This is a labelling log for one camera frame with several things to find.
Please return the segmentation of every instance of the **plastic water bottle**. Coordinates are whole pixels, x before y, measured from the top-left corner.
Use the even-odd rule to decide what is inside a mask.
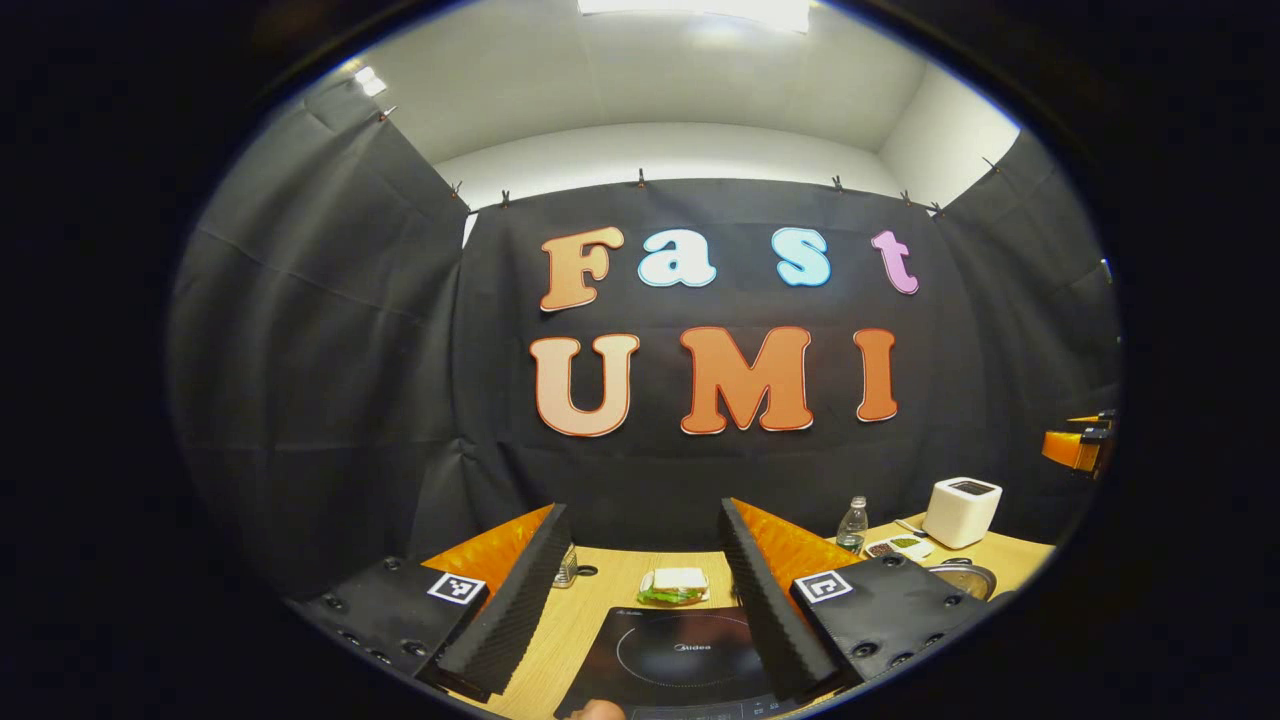
[[[840,530],[836,532],[836,544],[852,553],[863,550],[863,541],[867,539],[867,498],[858,496],[849,503],[849,512],[840,521]]]

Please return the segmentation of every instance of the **white toaster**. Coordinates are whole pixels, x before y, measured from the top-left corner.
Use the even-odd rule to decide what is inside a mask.
[[[973,478],[951,478],[933,486],[924,532],[951,550],[982,539],[996,516],[1000,487]]]

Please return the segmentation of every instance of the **pink letter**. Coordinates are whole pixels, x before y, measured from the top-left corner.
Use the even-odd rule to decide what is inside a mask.
[[[873,237],[872,246],[881,251],[888,282],[893,283],[893,287],[902,295],[915,295],[915,291],[920,288],[920,282],[906,274],[906,264],[902,263],[902,258],[910,255],[911,251],[893,237],[893,231],[884,231]]]

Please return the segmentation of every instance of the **lettuce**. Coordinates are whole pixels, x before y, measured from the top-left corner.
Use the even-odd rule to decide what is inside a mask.
[[[657,600],[657,601],[660,601],[660,602],[678,603],[678,602],[685,602],[685,601],[692,600],[695,597],[701,597],[701,596],[703,596],[703,591],[701,589],[689,589],[689,591],[671,592],[671,591],[657,591],[657,589],[650,588],[650,589],[648,589],[648,591],[637,594],[636,600],[640,601],[640,602],[652,602],[652,601]]]

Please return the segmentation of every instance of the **white wall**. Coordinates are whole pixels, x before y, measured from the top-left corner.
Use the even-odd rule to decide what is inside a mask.
[[[991,169],[1018,126],[983,96],[931,64],[879,158],[911,200],[946,208]]]
[[[713,123],[598,126],[526,137],[435,165],[472,209],[576,187],[672,178],[751,178],[831,184],[897,197],[872,152],[790,132]]]

